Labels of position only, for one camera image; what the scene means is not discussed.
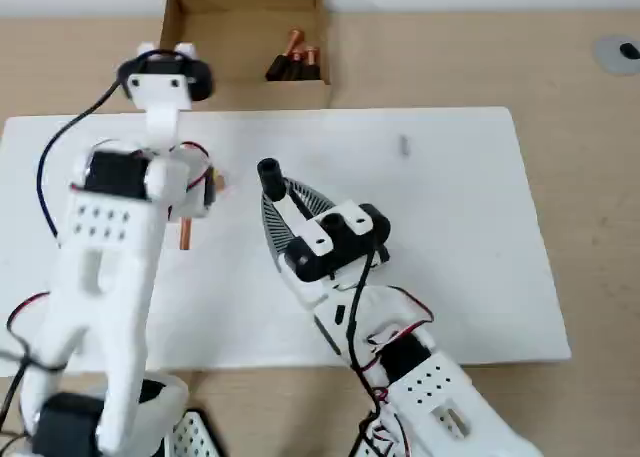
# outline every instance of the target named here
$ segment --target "mounting hole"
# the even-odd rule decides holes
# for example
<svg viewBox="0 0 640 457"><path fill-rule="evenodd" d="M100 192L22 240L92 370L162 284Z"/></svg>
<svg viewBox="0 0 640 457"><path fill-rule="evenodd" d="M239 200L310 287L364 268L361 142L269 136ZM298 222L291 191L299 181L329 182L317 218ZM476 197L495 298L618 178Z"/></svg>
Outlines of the mounting hole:
<svg viewBox="0 0 640 457"><path fill-rule="evenodd" d="M630 42L620 46L620 53L629 60L640 60L640 50Z"/></svg>

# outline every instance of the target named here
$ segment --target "cardboard box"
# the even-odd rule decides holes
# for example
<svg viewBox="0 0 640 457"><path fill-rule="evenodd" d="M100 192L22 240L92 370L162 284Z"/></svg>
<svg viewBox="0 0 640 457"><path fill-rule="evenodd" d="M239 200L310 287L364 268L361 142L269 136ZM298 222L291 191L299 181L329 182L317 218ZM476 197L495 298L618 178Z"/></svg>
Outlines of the cardboard box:
<svg viewBox="0 0 640 457"><path fill-rule="evenodd" d="M265 72L299 27L320 48L324 81L266 82ZM160 45L192 42L216 90L197 110L325 108L329 100L323 0L167 0Z"/></svg>

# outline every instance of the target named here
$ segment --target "black component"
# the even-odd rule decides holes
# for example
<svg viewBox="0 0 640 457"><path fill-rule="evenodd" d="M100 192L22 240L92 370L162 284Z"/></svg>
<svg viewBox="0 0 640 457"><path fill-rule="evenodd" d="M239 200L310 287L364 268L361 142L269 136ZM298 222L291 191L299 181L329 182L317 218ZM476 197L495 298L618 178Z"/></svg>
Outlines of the black component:
<svg viewBox="0 0 640 457"><path fill-rule="evenodd" d="M302 68L300 80L320 80L320 66L318 64L305 65Z"/></svg>
<svg viewBox="0 0 640 457"><path fill-rule="evenodd" d="M285 249L287 264L303 282L315 282L345 265L366 255L374 245L386 242L391 232L391 223L373 205L360 206L373 220L373 229L364 235L356 235L342 216L329 214L320 226L333 241L333 251L318 257L302 237L295 237Z"/></svg>
<svg viewBox="0 0 640 457"><path fill-rule="evenodd" d="M140 398L138 399L139 404L144 404L145 402L149 402L150 400L155 399L160 395L162 389L164 389L166 385L162 382L156 382L155 380L144 379L142 381L142 389L140 390Z"/></svg>
<svg viewBox="0 0 640 457"><path fill-rule="evenodd" d="M147 200L144 178L149 162L151 159L142 152L96 151L89 164L83 190Z"/></svg>
<svg viewBox="0 0 640 457"><path fill-rule="evenodd" d="M184 75L189 87L189 97L194 102L208 99L213 94L213 75L209 66L200 61L186 56L162 54L154 59L140 58L129 60L118 69L118 80L122 82L122 88L128 99L131 98L129 90L129 77L131 74L163 74L163 75ZM176 87L178 81L171 85Z"/></svg>
<svg viewBox="0 0 640 457"><path fill-rule="evenodd" d="M627 42L620 46L620 53L629 60L640 60L640 50L632 43Z"/></svg>
<svg viewBox="0 0 640 457"><path fill-rule="evenodd" d="M276 159L263 159L258 163L258 175L262 191L273 202L279 202L287 193L287 184Z"/></svg>
<svg viewBox="0 0 640 457"><path fill-rule="evenodd" d="M96 427L104 402L94 397L62 392L42 407L32 452L46 457L99 457Z"/></svg>
<svg viewBox="0 0 640 457"><path fill-rule="evenodd" d="M269 82L278 81L284 79L284 75L287 73L289 66L291 65L291 60L286 55L278 55L275 59L273 59L273 63L264 78Z"/></svg>
<svg viewBox="0 0 640 457"><path fill-rule="evenodd" d="M347 308L344 305L339 305L336 307L336 317L335 317L336 325L340 325L344 321L345 310L347 310Z"/></svg>
<svg viewBox="0 0 640 457"><path fill-rule="evenodd" d="M211 425L211 421L207 416L206 412L201 409L187 409L187 412L194 412L198 414L200 420L204 424L207 429L207 433L209 437L211 437L211 442L213 442L214 447L216 448L217 455L210 455L209 457L228 457L229 453L226 451L225 446L222 443L222 439L220 439L219 434L216 432L216 428Z"/></svg>
<svg viewBox="0 0 640 457"><path fill-rule="evenodd" d="M331 338L331 335L329 335L329 332L327 332L327 329L324 328L324 325L322 325L322 322L320 322L320 319L318 319L318 317L314 317L313 321L315 322L316 327L318 327L318 329L320 330L320 333L325 338L325 340L329 342L329 345L331 346L333 351L336 353L336 355L340 355L340 349L338 348L338 345Z"/></svg>
<svg viewBox="0 0 640 457"><path fill-rule="evenodd" d="M214 169L213 167L209 167L207 169L207 176L204 178L204 206L206 208L211 207L216 200L216 182L213 175Z"/></svg>
<svg viewBox="0 0 640 457"><path fill-rule="evenodd" d="M390 384L393 384L429 357L431 351L415 335L407 334L384 346L380 351L380 365L387 372Z"/></svg>
<svg viewBox="0 0 640 457"><path fill-rule="evenodd" d="M289 65L289 71L285 76L285 80L302 80L302 69L304 68L304 62L301 60L294 60Z"/></svg>

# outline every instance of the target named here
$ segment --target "black cable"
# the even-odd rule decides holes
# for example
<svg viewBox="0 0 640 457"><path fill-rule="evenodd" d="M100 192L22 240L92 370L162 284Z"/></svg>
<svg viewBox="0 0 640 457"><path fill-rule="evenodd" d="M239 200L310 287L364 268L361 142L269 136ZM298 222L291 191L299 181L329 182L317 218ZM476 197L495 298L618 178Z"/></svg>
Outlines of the black cable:
<svg viewBox="0 0 640 457"><path fill-rule="evenodd" d="M366 434L367 427L369 427L369 425L373 421L375 421L378 417L380 417L381 408L380 408L380 401L378 400L375 392L369 385L369 382L367 381L367 378L364 375L362 367L358 362L358 356L356 355L356 349L355 349L356 328L358 326L358 321L357 321L358 305L360 304L362 292L364 291L364 288L367 285L367 278L369 277L369 272L371 271L371 267L373 265L373 258L375 254L376 254L376 249L374 246L374 249L367 254L367 259L364 264L364 269L362 270L362 274L360 275L360 280L358 281L358 285L356 286L356 290L353 295L353 301L351 303L351 311L349 312L349 323L347 324L347 341L349 344L349 359L351 360L351 368L354 370L354 372L358 376L360 383L366 390L367 394L369 394L369 397L371 397L371 400L373 401L373 404L375 406L375 410L373 412L370 412L369 415L362 422L360 422L358 426L358 440L356 440L356 443L351 449L351 452L349 453L350 456L355 455L355 452L358 449L359 443L364 440L369 445L369 447L371 447L371 449L376 453L378 457L384 457L378 451L374 443L367 437L367 434Z"/></svg>
<svg viewBox="0 0 640 457"><path fill-rule="evenodd" d="M134 59L134 62L137 62L138 66L135 68L135 70L133 70L132 73L135 74L140 72L143 69L144 65L147 63L147 60L150 57L153 57L156 55L182 57L184 60L192 60L191 57L189 57L186 54L183 54L182 52L176 52L174 50L154 49L148 52L144 52ZM40 161L38 162L38 171L36 173L36 193L38 195L38 202L40 203L40 209L42 209L42 214L44 215L44 218L47 221L47 225L49 226L49 230L51 231L51 234L55 239L58 238L58 229L56 228L55 222L51 218L49 207L47 206L47 201L44 197L44 191L42 190L42 178L44 177L44 165L47 160L47 156L49 155L49 152L51 152L51 149L56 144L56 142L60 139L60 137L62 137L65 134L65 132L67 132L69 129L71 129L71 127L76 125L78 122L80 122L87 116L93 114L96 110L102 107L104 103L107 100L109 100L109 98L114 94L114 92L118 90L118 87L120 87L120 85L122 85L123 83L124 82L120 80L120 77L118 77L115 80L115 82L111 84L111 86L107 89L107 91L102 95L102 97L100 97L96 101L95 104L93 104L91 107L89 107L87 110L85 110L81 114L78 114L76 117L74 117L69 122L67 122L60 130L58 130L58 132L54 134L54 136L49 140L49 142L45 146L44 150L42 151L42 155L40 155Z"/></svg>
<svg viewBox="0 0 640 457"><path fill-rule="evenodd" d="M7 450L9 450L9 447L11 447L13 444L15 444L18 440L20 439L24 439L25 437L29 437L29 434L22 433L22 434L16 434L16 435L12 435L6 432L3 432L0 435L5 435L5 436L11 436L12 439L7 442L6 444L4 444L4 446L0 449L0 457L3 457L4 454L7 452Z"/></svg>

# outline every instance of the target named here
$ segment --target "wire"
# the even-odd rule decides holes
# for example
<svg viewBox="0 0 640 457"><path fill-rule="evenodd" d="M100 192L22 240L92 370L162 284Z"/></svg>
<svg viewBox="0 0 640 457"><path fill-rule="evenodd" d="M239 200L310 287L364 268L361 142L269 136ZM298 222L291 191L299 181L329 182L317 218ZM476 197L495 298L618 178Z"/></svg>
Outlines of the wire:
<svg viewBox="0 0 640 457"><path fill-rule="evenodd" d="M4 435L4 436L11 436L12 439L7 442L6 444L4 444L4 446L0 449L0 457L3 457L4 454L7 452L7 450L9 450L9 448L15 444L17 441L19 441L20 439L24 439L26 437L29 437L29 434L27 434L26 432L23 432L22 434L14 434L13 432L2 432L0 435Z"/></svg>
<svg viewBox="0 0 640 457"><path fill-rule="evenodd" d="M407 296L407 298L409 298L409 300L411 300L414 304L416 304L418 307L420 307L422 310L424 310L424 312L429 316L429 321L427 323L430 324L435 320L436 317L433 314L433 312L431 311L431 309L429 307L427 307L425 304L423 304L422 302L420 302L408 290L405 290L402 287L398 287L398 286L395 286L395 285L389 285L388 287L390 289L397 290L398 292L403 293L405 296Z"/></svg>
<svg viewBox="0 0 640 457"><path fill-rule="evenodd" d="M373 401L375 406L375 410L370 412L369 415L360 422L358 426L358 439L356 440L356 444L354 448L357 450L357 445L361 441L365 441L371 449L376 453L378 457L384 457L383 454L377 449L374 443L367 437L366 430L367 427L371 424L371 422L375 421L378 417L380 417L380 401L376 396L375 391L369 385L367 378L364 375L362 367L358 362L358 356L356 355L355 349L355 336L356 336L356 328L358 326L357 314L358 314L358 305L360 304L360 299L362 297L362 292L367 284L367 277L369 277L369 272L371 271L371 266L373 264L373 258L375 256L376 250L374 248L367 254L367 259L364 264L364 268L362 270L362 274L360 275L360 280L358 281L358 285L356 286L355 293L353 295L353 301L351 303L351 311L349 312L349 323L347 324L347 341L349 344L349 359L351 360L351 368L354 370L360 383L369 394L369 397Z"/></svg>
<svg viewBox="0 0 640 457"><path fill-rule="evenodd" d="M398 421L400 432L402 432L402 441L404 442L404 455L405 457L411 457L411 445L409 445L409 437L407 437L407 433L404 431L404 427L402 426L402 422L400 422L400 417L398 417L398 414L393 414L393 416Z"/></svg>
<svg viewBox="0 0 640 457"><path fill-rule="evenodd" d="M174 50L154 49L154 50L150 50L148 52L144 52L140 54L138 57L136 57L133 60L133 62L137 63L138 65L135 67L135 70L133 70L132 73L135 74L140 72L143 69L144 65L147 63L147 61L149 60L149 58L156 55L182 57L185 60L192 60L191 57L189 57L186 54L183 54L182 52L176 52ZM109 98L111 98L114 92L118 90L118 87L120 87L120 85L122 85L123 83L124 82L121 80L121 77L118 76L118 78L116 78L116 80L113 82L113 84L111 84L111 86L107 89L107 91L91 107L89 107L87 110L85 110L81 114L78 114L76 117L71 119L69 122L63 125L62 128L53 135L53 137L51 137L49 142L47 142L47 145L45 146L44 150L42 151L42 154L40 155L40 160L38 162L38 170L36 172L36 194L38 195L38 202L40 203L40 209L42 210L42 214L44 215L44 218L47 221L47 225L49 226L49 230L51 231L51 234L55 239L58 238L58 229L56 227L55 222L53 221L53 218L51 217L51 213L49 212L49 207L47 206L47 201L45 199L44 191L42 188L42 179L44 177L44 166L47 160L47 156L51 152L51 149L56 144L56 142L60 140L60 137L62 137L65 134L65 132L67 132L78 122L80 122L87 116L93 114L96 110L102 107L104 103L107 100L109 100Z"/></svg>
<svg viewBox="0 0 640 457"><path fill-rule="evenodd" d="M9 415L9 409L11 408L11 403L13 402L15 394L18 391L18 387L20 386L20 382L22 382L22 379L24 378L24 374L26 373L27 369L29 367L35 367L45 372L57 373L57 372L61 372L66 367L66 364L53 366L53 367L47 366L33 359L31 357L31 347L29 346L29 343L24 338L16 334L13 330L13 323L15 322L18 315L20 315L20 313L24 311L24 309L26 309L29 305L43 299L48 295L49 295L49 292L40 292L38 294L32 295L28 299L25 299L23 302L21 302L15 309L13 309L13 311L11 312L11 314L9 314L9 317L7 318L7 322L5 324L7 332L9 332L9 334L20 344L23 350L23 355L19 356L19 355L12 354L11 352L0 350L0 359L8 360L10 362L15 362L19 364L18 372L16 372L16 375L13 377L11 384L9 384L9 389L5 394L2 407L0 407L0 434L6 433L2 429L4 428L4 424L7 420L7 416ZM6 448L0 451L0 456L2 456L2 452L6 451Z"/></svg>

